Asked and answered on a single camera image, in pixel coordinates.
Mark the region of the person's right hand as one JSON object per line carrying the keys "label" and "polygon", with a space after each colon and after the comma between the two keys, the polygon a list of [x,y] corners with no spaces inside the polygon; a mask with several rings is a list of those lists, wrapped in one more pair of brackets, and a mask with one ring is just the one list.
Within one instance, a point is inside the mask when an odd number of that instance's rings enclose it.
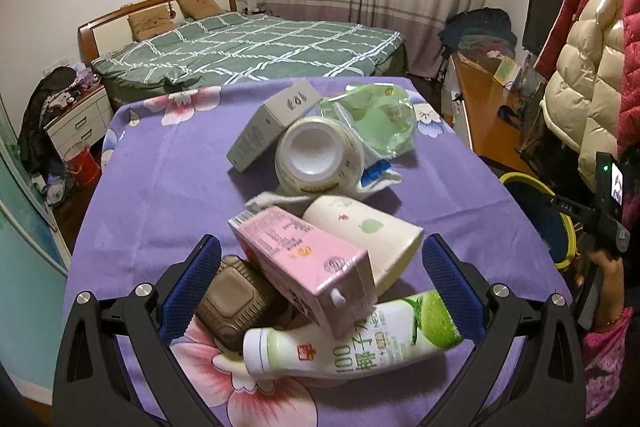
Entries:
{"label": "person's right hand", "polygon": [[591,332],[605,332],[617,324],[624,313],[623,259],[615,259],[607,251],[588,251],[591,263],[602,271],[602,285]]}

